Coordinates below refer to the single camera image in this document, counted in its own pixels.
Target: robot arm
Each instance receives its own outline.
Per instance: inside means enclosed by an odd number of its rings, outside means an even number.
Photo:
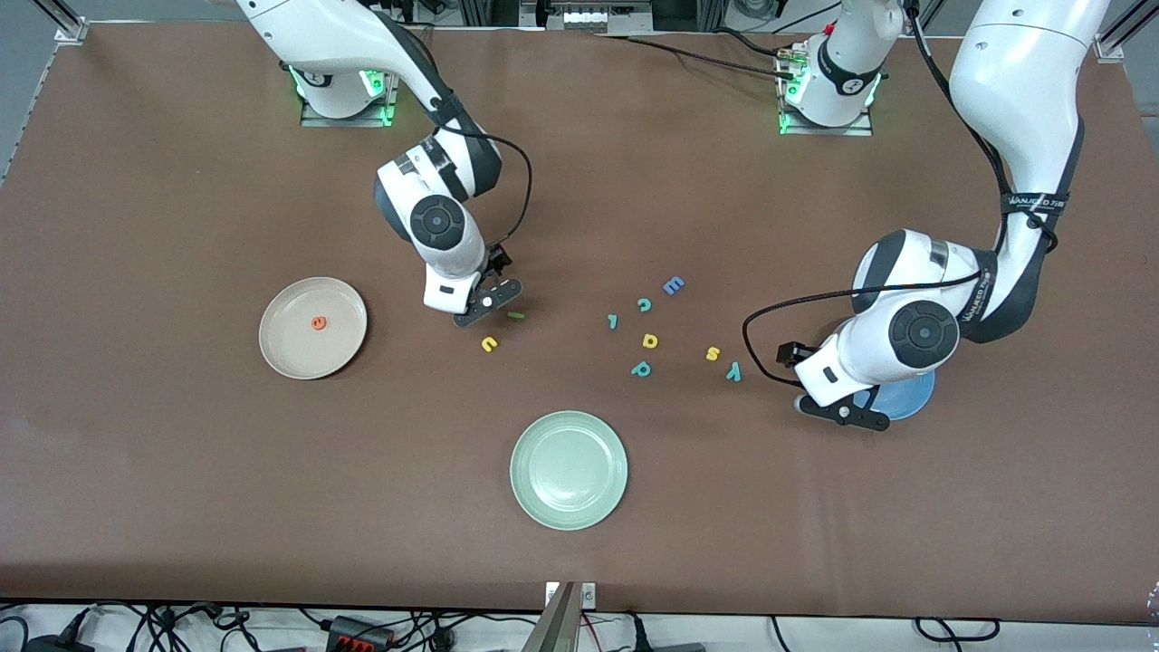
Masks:
[[[489,251],[462,205],[498,181],[502,160],[454,91],[439,78],[417,38],[386,16],[345,0],[238,0],[267,45],[291,67],[305,100],[327,117],[347,117],[374,97],[363,71],[393,72],[438,129],[384,164],[374,199],[387,222],[427,262],[423,301],[465,325],[518,294],[518,281],[474,305],[482,276],[509,263]]]
[[[992,142],[1012,173],[1013,193],[992,250],[913,230],[879,240],[861,259],[853,287],[943,283],[853,296],[854,316],[794,367],[818,410],[875,386],[938,368],[961,338],[989,343],[1029,318],[1048,239],[1069,193],[1083,140],[1076,80],[1108,0],[983,2],[962,42],[950,91],[965,123]],[[1033,212],[1036,219],[1029,215]],[[968,281],[954,283],[968,278]]]

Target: green led light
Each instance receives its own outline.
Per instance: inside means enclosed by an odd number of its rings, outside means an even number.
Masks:
[[[382,120],[382,126],[391,126],[394,124],[394,105],[379,107],[378,119]]]
[[[869,88],[869,96],[866,97],[866,107],[873,104],[873,94],[877,91],[877,86],[880,85],[881,85],[881,74],[879,73],[877,78],[873,80],[873,86]]]
[[[363,86],[366,87],[367,95],[378,97],[382,93],[382,79],[377,72],[364,69],[358,75],[363,78]]]

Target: brown tablecloth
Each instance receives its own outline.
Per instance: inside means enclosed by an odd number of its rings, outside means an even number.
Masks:
[[[724,36],[666,42],[764,65]],[[524,321],[460,331],[423,307],[371,196],[430,129],[409,96],[391,129],[299,127],[247,24],[97,24],[57,54],[0,190],[0,593],[537,608],[541,583],[582,579],[603,609],[1146,617],[1159,174],[1120,66],[1083,72],[1087,140],[1034,317],[963,345],[925,411],[868,434],[797,416],[739,324],[847,286],[898,227],[993,241],[986,162],[911,42],[872,138],[779,135],[767,78],[625,42],[430,45],[534,160],[509,242]],[[947,67],[955,46],[936,43]],[[490,235],[524,191],[505,161],[469,204]],[[371,330],[307,383],[263,362],[257,322],[312,274],[353,284]],[[772,359],[848,309],[768,316],[757,343]],[[620,507],[570,534],[508,482],[523,430],[564,409],[630,462]]]

